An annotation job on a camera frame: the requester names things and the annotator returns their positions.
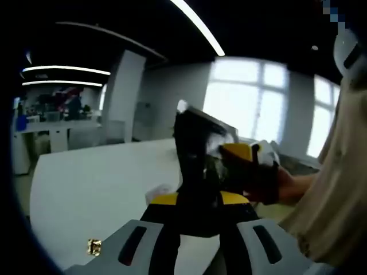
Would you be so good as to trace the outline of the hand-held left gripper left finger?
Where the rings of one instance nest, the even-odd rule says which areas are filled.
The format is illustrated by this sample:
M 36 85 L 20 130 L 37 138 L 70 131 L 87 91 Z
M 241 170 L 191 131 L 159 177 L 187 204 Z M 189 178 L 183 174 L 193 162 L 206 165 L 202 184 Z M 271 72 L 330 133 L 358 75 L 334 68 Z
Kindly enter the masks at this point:
M 174 274 L 179 233 L 168 221 L 177 193 L 158 196 L 140 220 L 132 219 L 104 241 L 89 239 L 85 265 L 73 265 L 65 274 Z

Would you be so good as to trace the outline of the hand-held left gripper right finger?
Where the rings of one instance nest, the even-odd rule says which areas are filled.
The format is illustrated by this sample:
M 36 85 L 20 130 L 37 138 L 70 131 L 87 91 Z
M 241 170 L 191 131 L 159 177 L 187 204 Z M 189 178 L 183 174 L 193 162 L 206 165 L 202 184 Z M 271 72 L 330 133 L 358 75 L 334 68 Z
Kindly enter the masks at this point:
M 315 274 L 296 239 L 270 219 L 260 219 L 247 198 L 222 191 L 220 247 L 228 274 Z

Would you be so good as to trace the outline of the person's right hand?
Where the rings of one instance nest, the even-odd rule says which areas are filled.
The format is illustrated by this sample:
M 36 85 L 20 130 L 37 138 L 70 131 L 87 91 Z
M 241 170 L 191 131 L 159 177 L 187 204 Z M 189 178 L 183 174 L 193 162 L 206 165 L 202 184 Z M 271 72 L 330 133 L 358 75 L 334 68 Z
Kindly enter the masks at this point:
M 278 168 L 278 202 L 291 205 L 300 201 L 311 184 L 317 177 L 317 173 L 310 175 L 291 175 L 286 169 Z

